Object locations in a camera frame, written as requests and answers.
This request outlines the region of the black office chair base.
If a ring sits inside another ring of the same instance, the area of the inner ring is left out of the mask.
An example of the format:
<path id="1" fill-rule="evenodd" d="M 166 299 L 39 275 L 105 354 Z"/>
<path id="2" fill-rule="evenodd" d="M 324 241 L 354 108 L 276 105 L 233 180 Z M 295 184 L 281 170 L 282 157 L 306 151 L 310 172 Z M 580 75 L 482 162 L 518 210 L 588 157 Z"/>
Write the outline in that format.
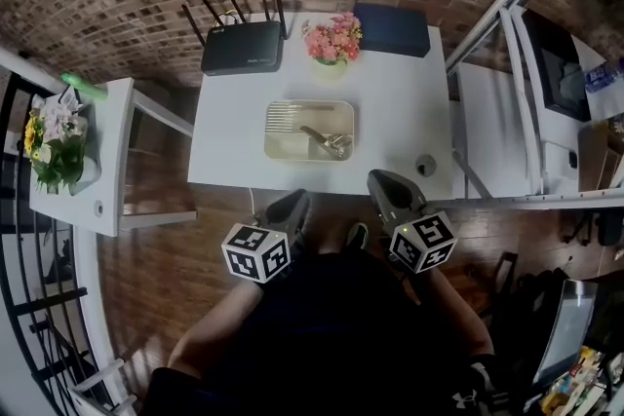
<path id="1" fill-rule="evenodd" d="M 601 246 L 618 245 L 624 234 L 624 208 L 584 210 L 572 233 L 563 236 L 563 242 L 569 244 L 575 240 L 583 228 L 587 228 L 587 233 L 580 240 L 582 246 L 592 242 L 594 230 L 597 231 L 598 243 Z"/>

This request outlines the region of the black bag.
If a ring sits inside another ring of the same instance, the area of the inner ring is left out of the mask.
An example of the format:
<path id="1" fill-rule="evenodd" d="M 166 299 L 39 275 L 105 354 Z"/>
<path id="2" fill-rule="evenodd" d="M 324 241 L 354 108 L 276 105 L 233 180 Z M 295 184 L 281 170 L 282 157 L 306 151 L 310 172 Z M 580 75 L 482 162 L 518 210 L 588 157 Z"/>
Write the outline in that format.
<path id="1" fill-rule="evenodd" d="M 538 275 L 524 274 L 517 281 L 515 332 L 533 356 L 545 352 L 567 279 L 563 269 L 555 268 Z"/>

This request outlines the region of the pile of colourful packets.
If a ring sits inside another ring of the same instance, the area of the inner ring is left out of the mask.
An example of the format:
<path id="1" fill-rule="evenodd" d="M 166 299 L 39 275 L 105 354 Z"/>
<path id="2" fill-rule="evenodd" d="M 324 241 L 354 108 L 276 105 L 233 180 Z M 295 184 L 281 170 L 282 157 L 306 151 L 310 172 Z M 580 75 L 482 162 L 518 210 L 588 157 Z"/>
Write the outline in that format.
<path id="1" fill-rule="evenodd" d="M 583 346 L 572 369 L 539 402 L 543 416 L 589 416 L 606 392 L 605 354 Z"/>

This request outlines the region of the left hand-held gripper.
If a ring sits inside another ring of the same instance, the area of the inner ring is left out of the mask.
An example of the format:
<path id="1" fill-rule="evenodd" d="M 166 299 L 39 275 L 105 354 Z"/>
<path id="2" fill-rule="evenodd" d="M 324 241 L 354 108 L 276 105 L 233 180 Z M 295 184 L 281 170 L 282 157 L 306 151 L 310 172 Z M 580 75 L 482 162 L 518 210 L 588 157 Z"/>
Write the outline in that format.
<path id="1" fill-rule="evenodd" d="M 310 206 L 306 190 L 298 189 L 265 209 L 269 223 L 281 223 L 285 232 L 297 234 Z M 221 244 L 231 275 L 255 283 L 269 283 L 291 263 L 288 235 L 257 226 L 236 223 Z"/>

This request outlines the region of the white metal shelf rack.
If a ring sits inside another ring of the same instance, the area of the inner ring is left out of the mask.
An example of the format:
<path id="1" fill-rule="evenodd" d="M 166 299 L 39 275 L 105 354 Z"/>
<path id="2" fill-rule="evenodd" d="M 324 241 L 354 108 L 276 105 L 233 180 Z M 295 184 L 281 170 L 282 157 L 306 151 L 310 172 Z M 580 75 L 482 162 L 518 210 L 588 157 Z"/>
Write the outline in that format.
<path id="1" fill-rule="evenodd" d="M 526 10 L 571 34 L 584 76 L 624 57 L 624 0 L 494 0 L 446 61 L 459 91 L 453 155 L 464 177 L 452 200 L 475 208 L 624 208 L 624 187 L 573 194 L 545 189 L 542 143 L 578 156 L 582 129 L 624 113 L 624 80 L 586 93 L 589 122 L 548 110 L 522 20 Z"/>

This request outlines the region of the dark blue box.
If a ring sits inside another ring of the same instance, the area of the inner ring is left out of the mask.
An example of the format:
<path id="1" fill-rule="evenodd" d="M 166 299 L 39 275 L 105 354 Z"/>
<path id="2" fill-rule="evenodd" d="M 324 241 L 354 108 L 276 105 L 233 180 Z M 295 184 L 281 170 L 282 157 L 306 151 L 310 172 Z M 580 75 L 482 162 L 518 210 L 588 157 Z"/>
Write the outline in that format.
<path id="1" fill-rule="evenodd" d="M 419 11 L 357 3 L 353 14 L 362 27 L 363 51 L 409 57 L 425 57 L 430 51 L 427 20 Z"/>

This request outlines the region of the green plastic object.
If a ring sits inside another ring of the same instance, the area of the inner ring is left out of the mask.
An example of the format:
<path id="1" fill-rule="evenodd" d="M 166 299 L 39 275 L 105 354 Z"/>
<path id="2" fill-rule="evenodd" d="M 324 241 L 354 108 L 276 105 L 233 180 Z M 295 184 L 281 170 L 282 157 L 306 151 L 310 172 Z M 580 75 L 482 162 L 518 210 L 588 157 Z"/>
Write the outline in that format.
<path id="1" fill-rule="evenodd" d="M 82 93 L 92 99 L 95 100 L 106 100 L 107 99 L 107 90 L 104 88 L 100 88 L 96 85 L 93 85 L 81 77 L 71 74 L 71 73 L 62 73 L 60 75 L 60 79 L 62 82 L 67 84 L 69 87 L 74 89 L 78 93 Z"/>

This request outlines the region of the black tray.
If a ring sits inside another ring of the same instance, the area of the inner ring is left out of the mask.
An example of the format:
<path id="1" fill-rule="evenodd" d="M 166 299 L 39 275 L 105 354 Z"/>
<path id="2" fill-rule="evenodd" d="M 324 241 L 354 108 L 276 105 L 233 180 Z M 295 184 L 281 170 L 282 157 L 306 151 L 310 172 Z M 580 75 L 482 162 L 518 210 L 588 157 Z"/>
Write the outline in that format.
<path id="1" fill-rule="evenodd" d="M 585 92 L 585 76 L 572 36 L 538 13 L 522 14 L 537 64 L 544 105 L 581 123 L 591 114 Z"/>

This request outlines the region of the person's left forearm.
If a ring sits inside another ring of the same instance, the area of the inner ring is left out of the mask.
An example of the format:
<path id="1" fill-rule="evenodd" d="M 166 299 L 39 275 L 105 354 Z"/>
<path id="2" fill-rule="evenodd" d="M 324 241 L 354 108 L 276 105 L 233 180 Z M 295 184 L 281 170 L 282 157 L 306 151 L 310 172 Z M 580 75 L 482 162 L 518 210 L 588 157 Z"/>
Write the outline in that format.
<path id="1" fill-rule="evenodd" d="M 201 378 L 217 363 L 262 295 L 254 282 L 236 284 L 177 341 L 167 368 Z"/>

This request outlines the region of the blue label water bottle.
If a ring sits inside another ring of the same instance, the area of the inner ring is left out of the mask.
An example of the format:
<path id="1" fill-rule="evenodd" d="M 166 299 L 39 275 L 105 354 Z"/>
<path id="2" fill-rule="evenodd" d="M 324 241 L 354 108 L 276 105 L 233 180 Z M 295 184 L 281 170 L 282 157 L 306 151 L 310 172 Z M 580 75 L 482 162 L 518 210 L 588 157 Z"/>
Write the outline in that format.
<path id="1" fill-rule="evenodd" d="M 624 80 L 624 57 L 608 60 L 586 72 L 585 91 L 594 94 L 618 80 Z"/>

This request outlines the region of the yellow white flower bouquet vase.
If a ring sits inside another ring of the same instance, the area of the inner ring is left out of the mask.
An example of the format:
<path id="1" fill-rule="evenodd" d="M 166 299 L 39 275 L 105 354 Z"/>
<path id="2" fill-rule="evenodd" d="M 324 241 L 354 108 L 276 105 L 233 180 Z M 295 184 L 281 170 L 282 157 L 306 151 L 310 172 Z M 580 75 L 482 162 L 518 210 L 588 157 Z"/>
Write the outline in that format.
<path id="1" fill-rule="evenodd" d="M 77 191 L 85 169 L 88 104 L 75 95 L 35 95 L 24 126 L 24 151 L 34 169 L 38 189 L 58 194 Z"/>

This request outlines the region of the person's black shoe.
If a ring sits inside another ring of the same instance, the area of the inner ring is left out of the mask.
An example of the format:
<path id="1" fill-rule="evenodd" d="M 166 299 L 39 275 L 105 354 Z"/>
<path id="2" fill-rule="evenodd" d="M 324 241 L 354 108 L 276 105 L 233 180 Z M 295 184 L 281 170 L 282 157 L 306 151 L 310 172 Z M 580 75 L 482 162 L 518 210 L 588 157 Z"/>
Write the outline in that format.
<path id="1" fill-rule="evenodd" d="M 347 233 L 345 248 L 364 250 L 369 240 L 369 228 L 363 222 L 354 223 Z"/>

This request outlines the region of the pink flowers in pot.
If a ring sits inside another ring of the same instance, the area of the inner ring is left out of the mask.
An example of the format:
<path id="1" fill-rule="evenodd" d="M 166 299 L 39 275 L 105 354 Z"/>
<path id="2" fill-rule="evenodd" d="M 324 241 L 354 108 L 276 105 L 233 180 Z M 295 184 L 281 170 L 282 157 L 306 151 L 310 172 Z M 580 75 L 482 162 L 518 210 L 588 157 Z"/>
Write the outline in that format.
<path id="1" fill-rule="evenodd" d="M 301 26 L 301 36 L 313 70 L 323 80 L 341 78 L 360 56 L 363 30 L 352 12 L 336 15 L 329 23 L 307 20 Z"/>

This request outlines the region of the beige divided tray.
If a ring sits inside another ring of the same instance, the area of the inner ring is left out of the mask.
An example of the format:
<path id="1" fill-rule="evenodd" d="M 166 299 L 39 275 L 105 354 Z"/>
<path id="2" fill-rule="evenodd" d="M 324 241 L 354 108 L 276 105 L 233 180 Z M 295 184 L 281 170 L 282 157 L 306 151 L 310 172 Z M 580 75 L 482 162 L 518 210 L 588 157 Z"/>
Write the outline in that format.
<path id="1" fill-rule="evenodd" d="M 264 123 L 264 152 L 273 160 L 294 162 L 308 159 L 309 138 L 299 128 L 310 127 L 322 135 L 343 133 L 352 136 L 355 147 L 355 110 L 340 100 L 278 100 L 269 104 Z"/>

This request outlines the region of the brown wooden box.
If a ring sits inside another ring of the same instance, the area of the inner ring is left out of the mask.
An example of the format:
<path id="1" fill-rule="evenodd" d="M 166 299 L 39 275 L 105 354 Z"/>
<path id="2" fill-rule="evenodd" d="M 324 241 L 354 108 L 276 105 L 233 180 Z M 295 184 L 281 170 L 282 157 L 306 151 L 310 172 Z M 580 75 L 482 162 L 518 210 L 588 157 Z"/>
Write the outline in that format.
<path id="1" fill-rule="evenodd" d="M 624 113 L 578 134 L 580 192 L 624 187 Z"/>

